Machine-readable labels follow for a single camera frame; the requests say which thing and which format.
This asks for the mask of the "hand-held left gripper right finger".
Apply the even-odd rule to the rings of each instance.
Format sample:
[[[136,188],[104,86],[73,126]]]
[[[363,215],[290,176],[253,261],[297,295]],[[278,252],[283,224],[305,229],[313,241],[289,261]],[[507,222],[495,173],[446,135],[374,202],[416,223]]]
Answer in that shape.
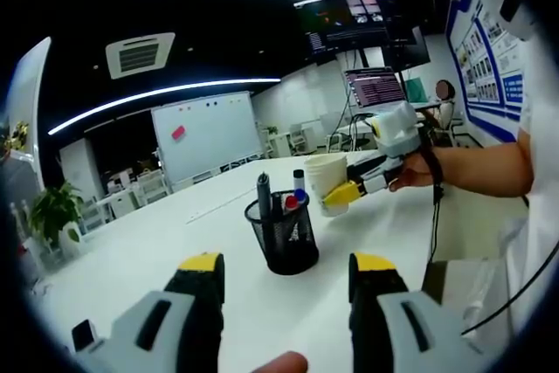
[[[349,256],[349,329],[354,372],[484,372],[487,352],[461,334],[459,318],[396,266],[362,252]]]

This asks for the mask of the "person's right hand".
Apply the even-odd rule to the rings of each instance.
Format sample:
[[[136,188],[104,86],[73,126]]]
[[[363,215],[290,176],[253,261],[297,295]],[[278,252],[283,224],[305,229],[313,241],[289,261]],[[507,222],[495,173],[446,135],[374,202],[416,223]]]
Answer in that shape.
[[[419,153],[404,159],[402,171],[390,183],[389,191],[396,192],[406,187],[425,187],[433,184],[431,171]]]

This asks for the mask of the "person's left hand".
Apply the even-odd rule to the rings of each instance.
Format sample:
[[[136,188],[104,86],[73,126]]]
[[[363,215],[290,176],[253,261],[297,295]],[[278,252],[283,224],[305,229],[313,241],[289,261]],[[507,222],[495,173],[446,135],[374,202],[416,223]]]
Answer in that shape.
[[[306,373],[307,369],[306,357],[295,351],[287,351],[259,366],[253,373]]]

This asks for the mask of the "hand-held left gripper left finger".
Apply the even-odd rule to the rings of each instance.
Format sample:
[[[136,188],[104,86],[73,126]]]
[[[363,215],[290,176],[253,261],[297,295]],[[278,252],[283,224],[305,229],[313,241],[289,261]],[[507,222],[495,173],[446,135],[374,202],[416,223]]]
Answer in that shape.
[[[73,327],[76,358],[86,372],[216,372],[224,329],[224,255],[186,259],[163,290],[147,293],[97,336]]]

